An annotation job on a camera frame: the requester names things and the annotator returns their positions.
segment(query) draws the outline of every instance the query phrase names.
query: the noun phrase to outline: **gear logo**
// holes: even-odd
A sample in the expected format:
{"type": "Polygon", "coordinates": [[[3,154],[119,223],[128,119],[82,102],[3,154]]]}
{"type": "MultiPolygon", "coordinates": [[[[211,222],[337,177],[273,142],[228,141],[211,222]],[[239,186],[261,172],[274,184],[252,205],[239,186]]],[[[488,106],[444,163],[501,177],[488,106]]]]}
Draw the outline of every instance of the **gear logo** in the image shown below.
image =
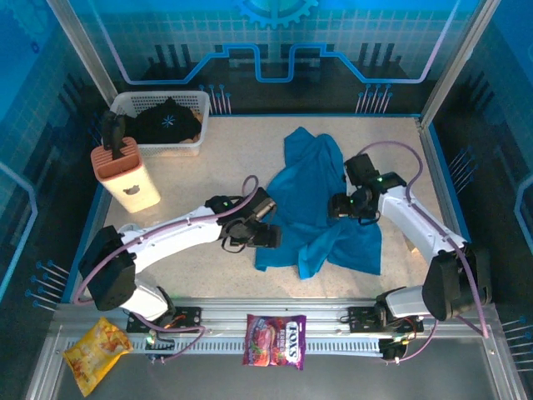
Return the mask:
{"type": "Polygon", "coordinates": [[[270,25],[289,27],[289,23],[299,23],[301,16],[308,16],[309,9],[318,5],[317,0],[236,0],[241,15],[250,23],[259,23],[261,28],[270,25]]]}
{"type": "Polygon", "coordinates": [[[31,39],[36,39],[47,30],[48,5],[45,0],[0,0],[0,11],[11,12],[31,39]]]}

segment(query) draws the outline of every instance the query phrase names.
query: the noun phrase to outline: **white basket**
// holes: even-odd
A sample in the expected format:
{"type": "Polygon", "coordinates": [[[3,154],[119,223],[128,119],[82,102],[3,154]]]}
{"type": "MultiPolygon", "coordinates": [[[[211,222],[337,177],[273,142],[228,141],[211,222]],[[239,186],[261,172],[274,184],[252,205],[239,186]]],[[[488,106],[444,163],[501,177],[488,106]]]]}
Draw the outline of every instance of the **white basket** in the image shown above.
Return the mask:
{"type": "Polygon", "coordinates": [[[115,97],[109,108],[116,114],[136,117],[140,112],[173,98],[180,106],[190,108],[203,116],[200,138],[195,143],[139,144],[141,155],[150,156],[197,156],[207,132],[209,118],[209,95],[201,91],[125,92],[115,97]]]}

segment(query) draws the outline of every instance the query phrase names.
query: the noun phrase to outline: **candy bag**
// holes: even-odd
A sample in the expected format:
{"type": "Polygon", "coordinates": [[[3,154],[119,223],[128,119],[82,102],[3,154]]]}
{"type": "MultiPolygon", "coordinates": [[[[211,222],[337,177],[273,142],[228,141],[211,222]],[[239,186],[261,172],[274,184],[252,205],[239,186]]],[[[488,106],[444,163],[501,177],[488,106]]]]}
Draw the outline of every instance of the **candy bag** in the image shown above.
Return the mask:
{"type": "Polygon", "coordinates": [[[293,365],[303,369],[306,316],[258,317],[248,314],[243,365],[293,365]]]}
{"type": "Polygon", "coordinates": [[[74,373],[76,384],[88,396],[115,365],[121,355],[131,352],[124,332],[101,317],[97,324],[63,358],[74,373]]]}

